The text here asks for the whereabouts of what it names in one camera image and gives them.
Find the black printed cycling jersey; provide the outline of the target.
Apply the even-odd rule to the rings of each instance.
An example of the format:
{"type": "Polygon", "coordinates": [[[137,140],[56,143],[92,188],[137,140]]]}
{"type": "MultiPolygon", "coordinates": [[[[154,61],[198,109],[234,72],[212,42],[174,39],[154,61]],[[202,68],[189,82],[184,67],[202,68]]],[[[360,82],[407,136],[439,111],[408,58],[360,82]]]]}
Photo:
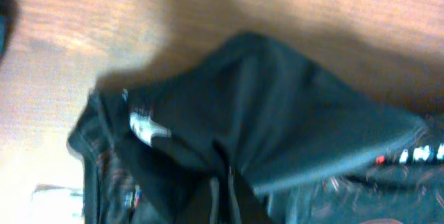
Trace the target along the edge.
{"type": "Polygon", "coordinates": [[[374,102],[258,34],[93,91],[68,142],[86,223],[443,222],[443,115],[374,102]]]}

